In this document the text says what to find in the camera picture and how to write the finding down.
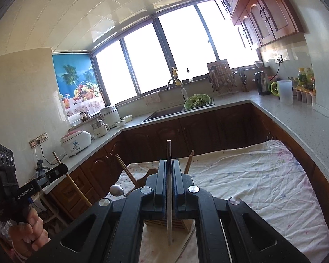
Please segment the person's left hand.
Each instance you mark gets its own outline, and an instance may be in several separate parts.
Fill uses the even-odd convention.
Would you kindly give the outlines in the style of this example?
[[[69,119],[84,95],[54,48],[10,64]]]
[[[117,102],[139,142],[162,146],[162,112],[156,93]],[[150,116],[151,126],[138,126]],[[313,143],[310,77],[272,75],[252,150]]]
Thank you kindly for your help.
[[[27,223],[11,226],[8,234],[12,241],[14,262],[26,262],[50,241],[48,232],[43,228],[43,220],[34,208],[29,210]]]

